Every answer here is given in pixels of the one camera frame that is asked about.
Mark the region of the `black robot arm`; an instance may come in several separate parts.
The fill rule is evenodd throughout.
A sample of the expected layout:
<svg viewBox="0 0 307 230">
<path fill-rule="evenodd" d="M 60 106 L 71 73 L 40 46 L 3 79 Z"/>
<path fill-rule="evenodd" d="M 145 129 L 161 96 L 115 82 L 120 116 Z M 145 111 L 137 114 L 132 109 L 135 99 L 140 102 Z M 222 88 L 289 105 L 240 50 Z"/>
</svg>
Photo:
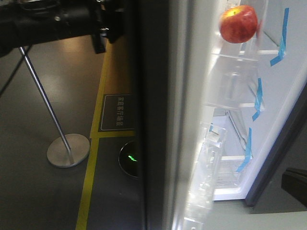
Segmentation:
<svg viewBox="0 0 307 230">
<path fill-rule="evenodd" d="M 124 35 L 119 0 L 2 0 L 0 55 L 14 48 L 89 35 L 95 53 Z"/>
</svg>

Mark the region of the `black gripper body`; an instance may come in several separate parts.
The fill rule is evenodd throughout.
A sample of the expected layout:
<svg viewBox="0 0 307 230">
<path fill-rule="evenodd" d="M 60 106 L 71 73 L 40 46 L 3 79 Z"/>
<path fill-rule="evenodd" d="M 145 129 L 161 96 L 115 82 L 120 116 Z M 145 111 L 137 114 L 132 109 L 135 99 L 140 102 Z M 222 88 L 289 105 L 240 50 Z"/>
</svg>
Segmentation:
<svg viewBox="0 0 307 230">
<path fill-rule="evenodd" d="M 115 43 L 125 34 L 124 1 L 94 0 L 95 32 L 91 35 L 95 53 L 106 52 L 106 43 Z"/>
</svg>

